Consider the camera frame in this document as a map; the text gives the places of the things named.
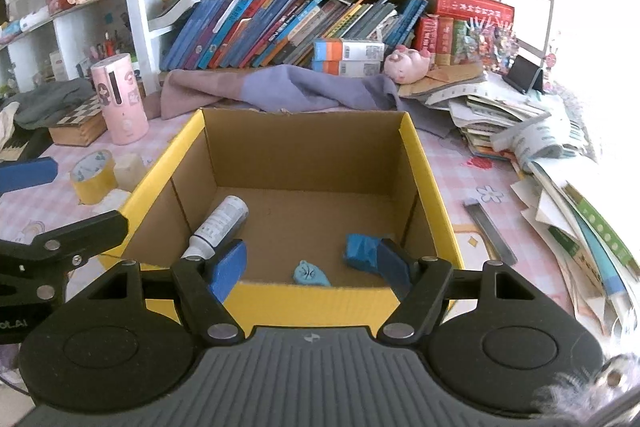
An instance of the yellow box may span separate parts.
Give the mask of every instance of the yellow box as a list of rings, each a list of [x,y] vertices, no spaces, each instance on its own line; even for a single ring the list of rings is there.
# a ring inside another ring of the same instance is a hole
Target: yellow box
[[[246,333],[255,325],[369,325],[375,333],[398,301],[382,279],[343,262],[348,233],[391,237],[415,258],[463,267],[431,168],[401,112],[199,110],[124,205],[129,235],[107,254],[169,266],[229,194],[249,207],[238,235],[247,270],[225,301]],[[293,285],[303,259],[332,287]],[[162,301],[149,308],[175,313]]]

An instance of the barcode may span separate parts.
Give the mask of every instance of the barcode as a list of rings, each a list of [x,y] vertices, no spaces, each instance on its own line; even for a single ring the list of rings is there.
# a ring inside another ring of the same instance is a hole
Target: barcode
[[[380,46],[367,46],[365,56],[369,60],[382,60],[382,52]]]
[[[365,64],[364,65],[364,76],[371,76],[374,74],[380,73],[380,65],[379,64]]]

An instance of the logo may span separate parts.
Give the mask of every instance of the logo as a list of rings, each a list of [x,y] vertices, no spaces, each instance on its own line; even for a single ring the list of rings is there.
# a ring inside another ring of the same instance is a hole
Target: logo
[[[308,343],[313,344],[314,342],[317,342],[320,340],[320,335],[316,335],[315,333],[309,333],[308,335],[303,335],[302,338],[305,339]]]
[[[13,330],[15,328],[26,328],[27,321],[17,320],[15,322],[4,321],[0,322],[0,330]]]

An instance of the white flower pattern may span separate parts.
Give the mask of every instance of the white flower pattern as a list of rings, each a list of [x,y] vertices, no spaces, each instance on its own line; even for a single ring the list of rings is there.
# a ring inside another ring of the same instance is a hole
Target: white flower pattern
[[[502,203],[500,198],[503,198],[504,194],[502,194],[500,190],[494,190],[489,185],[478,187],[476,190],[480,192],[481,200],[484,201],[484,203],[489,203],[489,201],[493,201],[494,203]]]

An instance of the pink bottle with stickers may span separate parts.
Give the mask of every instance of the pink bottle with stickers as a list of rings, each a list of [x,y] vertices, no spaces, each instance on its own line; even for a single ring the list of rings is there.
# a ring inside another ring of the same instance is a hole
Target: pink bottle with stickers
[[[125,145],[145,136],[149,123],[129,54],[96,62],[91,66],[91,74],[111,141]]]

